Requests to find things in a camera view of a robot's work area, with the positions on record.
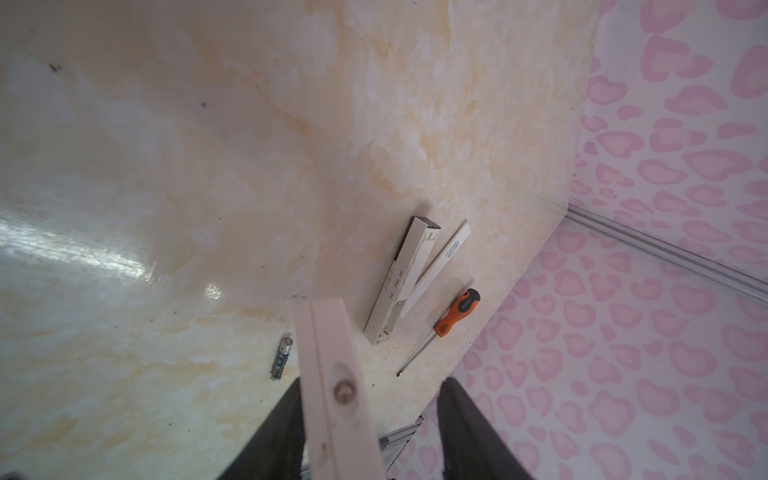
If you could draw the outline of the long slim white remote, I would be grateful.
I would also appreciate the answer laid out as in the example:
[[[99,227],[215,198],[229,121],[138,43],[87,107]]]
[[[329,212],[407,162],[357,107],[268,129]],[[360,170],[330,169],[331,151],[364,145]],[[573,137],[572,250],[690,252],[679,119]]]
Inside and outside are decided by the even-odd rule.
[[[411,218],[364,328],[364,336],[372,345],[388,340],[422,275],[440,231],[441,227],[426,217]]]

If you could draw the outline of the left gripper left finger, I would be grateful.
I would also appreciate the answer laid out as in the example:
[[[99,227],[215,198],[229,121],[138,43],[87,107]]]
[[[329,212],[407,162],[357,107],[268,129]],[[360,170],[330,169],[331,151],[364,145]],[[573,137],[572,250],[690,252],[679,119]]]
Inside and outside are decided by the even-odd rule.
[[[300,479],[305,443],[300,380],[296,379],[219,479]]]

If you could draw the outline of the white battery cover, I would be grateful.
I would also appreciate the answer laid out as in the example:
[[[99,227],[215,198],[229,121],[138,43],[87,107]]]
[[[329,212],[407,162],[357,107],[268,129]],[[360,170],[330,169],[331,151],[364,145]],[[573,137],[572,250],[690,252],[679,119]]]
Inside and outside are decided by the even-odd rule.
[[[426,290],[436,280],[437,276],[448,265],[450,260],[460,250],[461,246],[466,242],[471,234],[471,228],[467,220],[464,220],[454,236],[445,245],[440,254],[433,260],[430,266],[425,270],[422,276],[416,282],[414,289],[406,300],[403,309],[400,312],[399,318],[403,319],[408,315],[411,309],[420,300]]]

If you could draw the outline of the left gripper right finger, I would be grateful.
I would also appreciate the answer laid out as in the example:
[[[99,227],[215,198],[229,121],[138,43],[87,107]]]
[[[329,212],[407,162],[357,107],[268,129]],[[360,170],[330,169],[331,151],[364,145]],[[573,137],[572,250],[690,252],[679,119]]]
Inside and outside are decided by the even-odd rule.
[[[441,384],[437,413],[444,479],[533,479],[453,377]]]

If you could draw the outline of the orange handled screwdriver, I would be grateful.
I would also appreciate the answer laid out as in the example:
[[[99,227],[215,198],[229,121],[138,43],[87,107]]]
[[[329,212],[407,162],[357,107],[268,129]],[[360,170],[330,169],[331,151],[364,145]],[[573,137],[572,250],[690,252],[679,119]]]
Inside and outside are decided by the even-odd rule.
[[[474,288],[468,288],[460,294],[448,307],[444,314],[435,322],[426,339],[419,345],[416,351],[409,356],[403,366],[396,372],[395,376],[400,377],[410,364],[424,351],[436,338],[445,337],[452,328],[468,317],[477,304],[481,301],[480,293]]]

